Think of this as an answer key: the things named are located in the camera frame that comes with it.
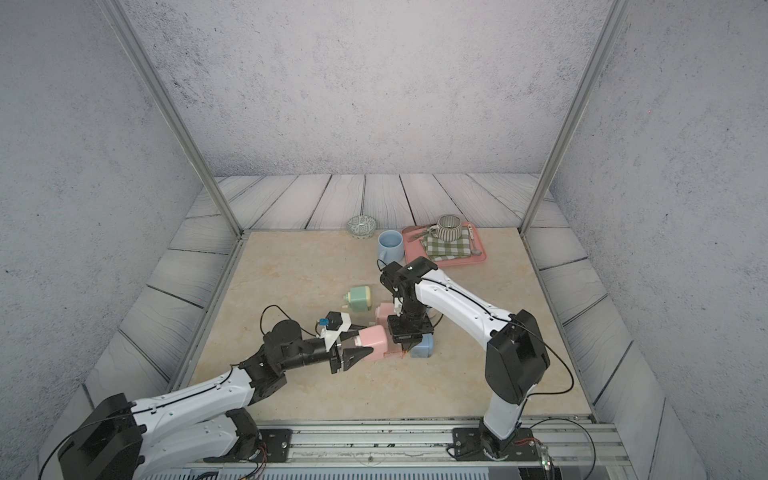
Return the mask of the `blue pencil sharpener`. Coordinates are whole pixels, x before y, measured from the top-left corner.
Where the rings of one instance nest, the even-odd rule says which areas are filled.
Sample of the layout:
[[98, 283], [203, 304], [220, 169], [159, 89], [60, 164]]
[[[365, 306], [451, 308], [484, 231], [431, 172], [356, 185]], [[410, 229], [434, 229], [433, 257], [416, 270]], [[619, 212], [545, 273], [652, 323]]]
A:
[[409, 350], [409, 355], [411, 358], [430, 358], [434, 353], [434, 346], [434, 336], [432, 334], [424, 334], [422, 340]]

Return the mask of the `pink pencil sharpener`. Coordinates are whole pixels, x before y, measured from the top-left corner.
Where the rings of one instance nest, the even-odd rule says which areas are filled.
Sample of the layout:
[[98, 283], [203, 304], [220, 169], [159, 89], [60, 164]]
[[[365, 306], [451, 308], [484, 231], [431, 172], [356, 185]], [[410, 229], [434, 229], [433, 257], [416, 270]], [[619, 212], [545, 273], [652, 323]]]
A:
[[396, 314], [395, 305], [391, 302], [381, 303], [375, 311], [376, 323], [383, 327], [388, 326], [388, 318]]
[[364, 361], [374, 362], [388, 359], [402, 359], [404, 352], [399, 344], [392, 341], [388, 330], [382, 325], [370, 326], [358, 331], [354, 338], [358, 348], [369, 347], [373, 351], [364, 357]]

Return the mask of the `green yellow pencil sharpener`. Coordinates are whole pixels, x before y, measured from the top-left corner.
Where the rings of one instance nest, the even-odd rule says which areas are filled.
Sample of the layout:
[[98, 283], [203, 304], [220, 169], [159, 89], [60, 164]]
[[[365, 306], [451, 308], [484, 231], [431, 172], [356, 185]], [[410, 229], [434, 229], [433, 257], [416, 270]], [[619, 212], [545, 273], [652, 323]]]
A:
[[372, 293], [367, 285], [353, 286], [343, 297], [344, 307], [353, 312], [366, 312], [372, 308]]

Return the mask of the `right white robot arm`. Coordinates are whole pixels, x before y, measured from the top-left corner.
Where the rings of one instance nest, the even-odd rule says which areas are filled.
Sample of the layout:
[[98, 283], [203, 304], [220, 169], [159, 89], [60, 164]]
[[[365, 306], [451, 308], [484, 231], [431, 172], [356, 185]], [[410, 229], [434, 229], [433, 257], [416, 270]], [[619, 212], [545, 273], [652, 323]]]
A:
[[432, 334], [427, 310], [435, 309], [483, 348], [484, 376], [493, 395], [480, 431], [499, 445], [510, 442], [528, 398], [550, 366], [536, 318], [526, 310], [512, 313], [492, 305], [423, 257], [405, 266], [383, 266], [380, 282], [396, 304], [396, 313], [387, 319], [395, 343], [409, 349]]

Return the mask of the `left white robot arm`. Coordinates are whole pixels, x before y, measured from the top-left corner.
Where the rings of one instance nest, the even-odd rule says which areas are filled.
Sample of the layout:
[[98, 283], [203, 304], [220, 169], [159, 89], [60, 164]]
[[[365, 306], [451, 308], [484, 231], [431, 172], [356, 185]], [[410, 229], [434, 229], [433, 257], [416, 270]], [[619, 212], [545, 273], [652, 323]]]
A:
[[291, 369], [326, 363], [334, 373], [347, 371], [387, 348], [382, 326], [354, 327], [345, 313], [329, 313], [321, 326], [318, 336], [305, 337], [286, 319], [264, 335], [254, 355], [211, 380], [135, 401], [108, 397], [57, 447], [63, 477], [143, 479], [198, 460], [261, 469], [269, 441], [249, 406], [282, 388]]

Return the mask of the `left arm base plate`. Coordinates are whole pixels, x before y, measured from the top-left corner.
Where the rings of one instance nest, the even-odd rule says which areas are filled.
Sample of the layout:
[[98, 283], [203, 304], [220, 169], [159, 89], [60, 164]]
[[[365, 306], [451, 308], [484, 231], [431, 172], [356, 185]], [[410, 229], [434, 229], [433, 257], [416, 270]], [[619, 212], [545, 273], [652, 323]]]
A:
[[293, 431], [287, 428], [260, 429], [256, 435], [238, 439], [225, 454], [203, 458], [205, 463], [285, 463]]

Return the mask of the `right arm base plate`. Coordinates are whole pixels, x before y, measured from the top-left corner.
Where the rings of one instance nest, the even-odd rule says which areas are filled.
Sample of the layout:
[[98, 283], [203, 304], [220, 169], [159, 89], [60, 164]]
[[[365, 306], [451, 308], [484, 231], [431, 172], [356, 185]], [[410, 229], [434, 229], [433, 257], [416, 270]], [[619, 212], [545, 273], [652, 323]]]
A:
[[523, 427], [504, 439], [495, 437], [485, 426], [454, 428], [446, 452], [460, 462], [526, 462], [541, 458], [538, 440], [531, 429]]

